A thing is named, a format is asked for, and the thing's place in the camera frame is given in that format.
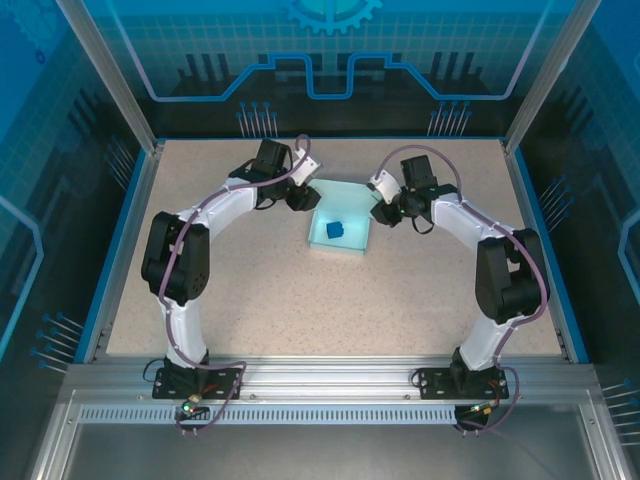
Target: metal post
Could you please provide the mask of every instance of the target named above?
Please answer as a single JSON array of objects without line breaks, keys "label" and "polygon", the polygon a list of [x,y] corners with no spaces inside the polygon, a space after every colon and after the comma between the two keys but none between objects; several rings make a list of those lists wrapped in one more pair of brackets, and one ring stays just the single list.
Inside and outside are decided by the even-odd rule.
[{"label": "metal post", "polygon": [[153,154],[157,143],[156,137],[86,7],[80,0],[56,0],[56,2],[140,146]]},{"label": "metal post", "polygon": [[560,76],[565,62],[568,61],[573,53],[593,14],[598,9],[600,1],[578,0],[575,8],[567,18],[562,31],[540,69],[540,73],[538,73],[511,127],[509,127],[506,138],[508,153],[514,152],[520,145],[540,107],[542,107],[547,95],[549,95],[551,88]]}]

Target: speckled tabletop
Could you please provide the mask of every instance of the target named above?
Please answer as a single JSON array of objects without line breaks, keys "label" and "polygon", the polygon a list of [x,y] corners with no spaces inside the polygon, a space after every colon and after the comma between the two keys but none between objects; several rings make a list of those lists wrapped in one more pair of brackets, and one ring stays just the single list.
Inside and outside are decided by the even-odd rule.
[{"label": "speckled tabletop", "polygon": [[[315,140],[318,178],[365,183],[404,140]],[[465,196],[494,218],[523,225],[497,140],[413,140],[449,155]],[[196,204],[253,158],[258,140],[168,141],[126,279],[107,353],[162,355],[167,340],[157,299],[140,276],[153,216]],[[389,170],[402,178],[399,160]],[[453,176],[437,158],[441,183]],[[232,223],[211,250],[201,299],[202,329],[212,354],[450,354],[478,315],[474,254],[448,232],[417,235],[410,222],[371,224],[365,256],[307,245],[312,212],[284,202]],[[519,329],[505,353],[560,353],[549,314]]]}]

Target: robotic arm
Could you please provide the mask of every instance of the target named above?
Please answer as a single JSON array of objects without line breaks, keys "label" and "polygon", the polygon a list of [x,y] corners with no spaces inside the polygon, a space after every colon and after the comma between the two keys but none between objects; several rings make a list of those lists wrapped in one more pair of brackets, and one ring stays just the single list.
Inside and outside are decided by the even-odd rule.
[{"label": "robotic arm", "polygon": [[[283,175],[287,171],[284,167],[287,155],[292,158],[288,146],[263,140],[256,158],[231,172],[220,190],[264,182]],[[182,354],[194,363],[208,361],[200,328],[198,297],[209,280],[209,251],[216,236],[236,218],[264,202],[285,200],[293,211],[307,211],[313,209],[320,200],[320,195],[307,182],[321,168],[321,164],[310,156],[302,160],[305,156],[302,149],[298,149],[295,155],[297,160],[292,160],[291,168],[298,168],[286,181],[267,187],[232,190],[213,200],[199,212],[182,245],[178,247],[181,250],[165,295],[171,305],[171,331],[176,343]],[[159,293],[169,256],[176,248],[178,233],[197,208],[194,206],[177,214],[161,212],[153,219],[142,264],[142,278],[155,295]],[[160,306],[164,316],[166,309],[164,305]],[[172,366],[193,370],[171,345],[166,359]]]},{"label": "robotic arm", "polygon": [[[522,254],[493,228],[498,222],[476,207],[468,208],[470,204],[453,185],[438,185],[426,155],[404,160],[401,166],[404,187],[386,170],[370,180],[369,187],[382,197],[371,211],[376,221],[394,227],[403,218],[415,222],[422,217],[452,233],[476,254],[475,295],[481,313],[471,335],[456,349],[450,368],[458,394],[472,396],[473,391],[484,389],[487,381],[497,378],[494,353],[513,324],[540,306],[540,288]],[[479,212],[483,219],[473,212]],[[532,229],[516,231],[501,226],[530,253],[547,284],[538,234]]]}]

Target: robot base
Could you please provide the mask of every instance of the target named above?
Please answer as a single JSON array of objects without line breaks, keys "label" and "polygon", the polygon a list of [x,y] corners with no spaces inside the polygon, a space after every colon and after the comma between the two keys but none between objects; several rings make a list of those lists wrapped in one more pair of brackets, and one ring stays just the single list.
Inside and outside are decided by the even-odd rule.
[{"label": "robot base", "polygon": [[449,368],[420,368],[411,381],[420,390],[422,400],[494,400],[496,391],[492,383],[497,386],[500,399],[509,398],[504,372],[495,367],[469,370],[460,349],[453,354]]},{"label": "robot base", "polygon": [[[209,355],[203,361],[208,363]],[[184,400],[193,394],[200,394],[203,400],[225,400],[233,388],[233,383],[240,375],[239,368],[225,370],[199,370],[183,368],[164,358],[164,366],[156,372],[151,393],[154,399]],[[240,398],[238,387],[231,397]]]}]

